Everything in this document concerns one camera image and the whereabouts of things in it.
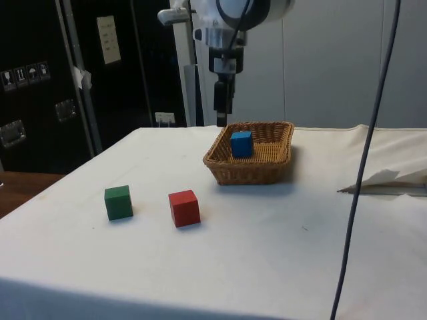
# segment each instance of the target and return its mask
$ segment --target green cube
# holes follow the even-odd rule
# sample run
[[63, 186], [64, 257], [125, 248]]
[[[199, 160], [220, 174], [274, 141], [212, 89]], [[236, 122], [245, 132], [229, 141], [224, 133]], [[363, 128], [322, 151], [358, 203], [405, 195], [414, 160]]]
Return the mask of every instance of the green cube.
[[133, 217], [129, 185], [106, 189], [104, 199], [110, 221]]

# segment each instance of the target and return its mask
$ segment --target white panel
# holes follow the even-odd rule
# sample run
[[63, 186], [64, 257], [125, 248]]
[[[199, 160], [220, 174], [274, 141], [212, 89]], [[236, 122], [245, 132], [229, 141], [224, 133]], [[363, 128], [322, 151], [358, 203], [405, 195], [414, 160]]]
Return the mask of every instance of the white panel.
[[[175, 3], [174, 0], [169, 0], [171, 6]], [[191, 65], [191, 55], [193, 54], [190, 52], [189, 47], [189, 30], [188, 30], [188, 24], [186, 23], [178, 23], [173, 25], [173, 33], [175, 34], [175, 46], [176, 46], [176, 54], [178, 58], [178, 65], [179, 65], [179, 76], [181, 78], [181, 91], [182, 91], [182, 97], [184, 102], [184, 110], [185, 110], [185, 119], [187, 121], [187, 126], [189, 127], [190, 124], [190, 115], [189, 115], [189, 103], [187, 98], [187, 86], [185, 82], [185, 71], [184, 68], [186, 65]]]
[[[395, 0], [386, 0], [383, 61]], [[400, 22], [378, 118], [380, 127], [427, 127], [427, 1], [403, 0]]]
[[[194, 25], [199, 26], [197, 19]], [[208, 48], [196, 41], [196, 51], [205, 125], [215, 125], [214, 85], [218, 76], [209, 72]], [[228, 122], [281, 120], [284, 120], [284, 66], [279, 20], [248, 32], [244, 71], [236, 77], [233, 115]]]
[[286, 119], [368, 123], [378, 85], [384, 0], [296, 0], [284, 19]]

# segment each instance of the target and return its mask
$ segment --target basket rim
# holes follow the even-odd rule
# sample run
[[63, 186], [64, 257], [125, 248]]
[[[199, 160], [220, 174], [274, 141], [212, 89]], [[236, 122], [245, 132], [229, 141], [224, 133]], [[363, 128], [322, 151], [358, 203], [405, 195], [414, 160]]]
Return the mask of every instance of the basket rim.
[[[214, 150], [216, 149], [216, 147], [218, 146], [218, 143], [221, 141], [222, 137], [224, 136], [226, 130], [229, 127], [233, 127], [234, 125], [265, 125], [265, 124], [269, 124], [269, 125], [287, 125], [290, 128], [290, 132], [289, 135], [287, 136], [287, 139], [284, 141], [284, 145], [286, 145], [288, 148], [286, 150], [286, 158], [283, 161], [277, 161], [277, 162], [271, 162], [271, 163], [257, 163], [257, 162], [253, 162], [253, 163], [230, 163], [229, 161], [225, 161], [225, 160], [213, 160], [210, 159], [210, 157], [212, 156], [212, 153], [214, 152]], [[215, 142], [213, 143], [213, 145], [211, 146], [211, 148], [209, 149], [209, 151], [205, 154], [205, 156], [203, 157], [203, 163], [209, 167], [209, 168], [222, 168], [222, 169], [227, 169], [227, 168], [254, 168], [254, 167], [259, 167], [260, 165], [263, 166], [263, 168], [270, 168], [270, 169], [276, 169], [276, 168], [280, 168], [283, 167], [284, 165], [287, 165], [290, 162], [291, 159], [291, 153], [290, 153], [290, 142], [292, 140], [292, 136], [294, 134], [294, 129], [295, 129], [295, 125], [293, 123], [287, 122], [287, 121], [272, 121], [272, 122], [238, 122], [238, 123], [232, 123], [230, 125], [228, 125], [227, 127], [223, 128], [221, 130], [221, 133], [217, 136]]]

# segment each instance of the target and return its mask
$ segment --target blue cube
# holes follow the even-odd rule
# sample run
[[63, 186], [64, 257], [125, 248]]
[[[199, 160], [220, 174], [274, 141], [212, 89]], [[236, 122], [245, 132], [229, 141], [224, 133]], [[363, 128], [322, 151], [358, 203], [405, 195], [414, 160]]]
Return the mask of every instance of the blue cube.
[[232, 135], [232, 152], [235, 158], [251, 157], [254, 153], [254, 142], [251, 131], [235, 132]]

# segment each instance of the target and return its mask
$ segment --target red cube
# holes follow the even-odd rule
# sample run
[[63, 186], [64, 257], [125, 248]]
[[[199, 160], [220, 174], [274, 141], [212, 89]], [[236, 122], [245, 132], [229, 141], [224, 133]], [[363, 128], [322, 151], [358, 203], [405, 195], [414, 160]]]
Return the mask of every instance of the red cube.
[[172, 219], [177, 228], [200, 223], [199, 203], [192, 190], [169, 195]]

